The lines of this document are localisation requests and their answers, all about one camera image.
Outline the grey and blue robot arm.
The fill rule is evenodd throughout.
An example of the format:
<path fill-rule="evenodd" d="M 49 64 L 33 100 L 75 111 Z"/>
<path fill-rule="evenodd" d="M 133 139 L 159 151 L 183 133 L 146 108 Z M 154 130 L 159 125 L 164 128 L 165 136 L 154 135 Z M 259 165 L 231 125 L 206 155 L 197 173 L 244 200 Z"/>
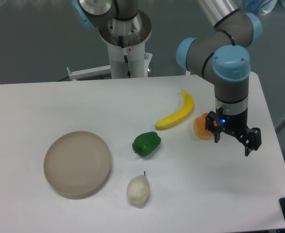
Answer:
<path fill-rule="evenodd" d="M 201 0 L 199 4 L 215 33 L 203 41 L 184 39 L 176 61 L 214 86 L 216 110 L 207 114 L 206 130 L 215 141 L 221 133 L 235 137 L 248 155 L 259 149 L 261 131 L 247 125 L 251 71 L 247 47 L 261 36 L 262 25 L 257 16 L 242 13 L 232 0 Z M 107 44 L 113 78 L 147 76 L 144 44 L 152 25 L 137 1 L 74 0 L 72 7 L 83 27 L 98 29 Z"/>

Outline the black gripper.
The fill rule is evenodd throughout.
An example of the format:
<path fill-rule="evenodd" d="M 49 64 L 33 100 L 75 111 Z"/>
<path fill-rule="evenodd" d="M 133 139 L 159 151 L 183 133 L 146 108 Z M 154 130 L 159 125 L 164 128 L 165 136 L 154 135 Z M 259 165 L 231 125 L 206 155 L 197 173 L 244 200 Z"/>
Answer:
<path fill-rule="evenodd" d="M 224 108 L 217 107 L 216 113 L 210 111 L 206 116 L 205 129 L 212 133 L 214 142 L 218 143 L 221 133 L 238 136 L 237 140 L 244 146 L 245 156 L 261 146 L 261 129 L 248 128 L 247 126 L 248 108 L 237 115 L 228 115 Z"/>

